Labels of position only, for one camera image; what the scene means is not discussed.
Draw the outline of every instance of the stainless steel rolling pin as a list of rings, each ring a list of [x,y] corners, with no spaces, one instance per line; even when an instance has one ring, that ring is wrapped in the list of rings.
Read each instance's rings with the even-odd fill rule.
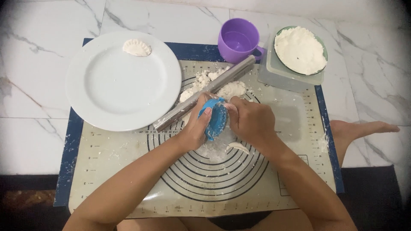
[[[211,81],[207,86],[205,86],[202,90],[188,98],[183,103],[177,105],[173,110],[169,111],[159,120],[153,123],[154,128],[161,132],[162,130],[166,129],[172,123],[183,117],[187,112],[194,108],[197,104],[197,99],[199,98],[200,94],[203,92],[211,92],[216,93],[220,88],[224,85],[231,82],[240,72],[247,69],[250,65],[256,62],[256,58],[254,55],[248,56],[245,60],[241,61],[240,63],[232,66],[226,72],[221,74],[215,80]]]

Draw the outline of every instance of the person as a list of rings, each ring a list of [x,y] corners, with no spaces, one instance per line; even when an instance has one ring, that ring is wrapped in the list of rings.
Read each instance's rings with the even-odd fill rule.
[[[199,217],[124,220],[169,166],[204,143],[204,130],[212,110],[207,108],[199,118],[197,115],[210,97],[209,93],[199,97],[182,131],[100,185],[72,213],[63,230],[112,231],[117,226],[118,231],[222,231],[207,218]],[[277,136],[275,117],[268,105],[238,97],[233,97],[226,105],[230,128],[270,161],[300,208],[273,211],[250,230],[357,230],[332,189]],[[330,125],[340,166],[349,144],[355,139],[376,132],[399,131],[397,126],[380,121],[353,124],[334,120]]]

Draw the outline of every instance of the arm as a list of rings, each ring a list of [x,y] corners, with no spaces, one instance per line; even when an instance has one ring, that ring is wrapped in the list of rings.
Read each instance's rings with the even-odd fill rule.
[[[230,102],[230,128],[268,158],[313,229],[357,230],[337,195],[277,136],[271,108],[238,97]]]
[[[199,97],[181,132],[100,185],[73,212],[63,230],[113,230],[141,203],[169,166],[184,153],[204,143],[204,130],[210,121],[211,109],[207,108],[198,119],[197,115],[208,98],[206,94]]]

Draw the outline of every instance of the marble floor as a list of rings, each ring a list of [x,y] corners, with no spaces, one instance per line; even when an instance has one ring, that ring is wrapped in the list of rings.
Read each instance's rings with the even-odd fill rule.
[[[136,0],[20,0],[0,19],[0,174],[57,174],[70,105],[65,72],[83,38],[119,31],[164,42],[217,44],[229,18],[256,25],[261,42],[287,25],[324,41],[322,84],[330,119],[382,120],[399,133],[353,142],[343,167],[394,165],[403,198],[411,185],[410,31],[237,10]]]

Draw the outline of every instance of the cup handle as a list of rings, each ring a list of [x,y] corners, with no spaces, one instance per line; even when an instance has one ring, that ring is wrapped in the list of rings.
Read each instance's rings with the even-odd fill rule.
[[[260,60],[261,57],[263,56],[264,52],[265,52],[265,51],[264,51],[264,48],[257,46],[256,49],[261,52],[261,55],[260,55],[260,56],[255,56],[255,57],[256,57],[256,60]]]

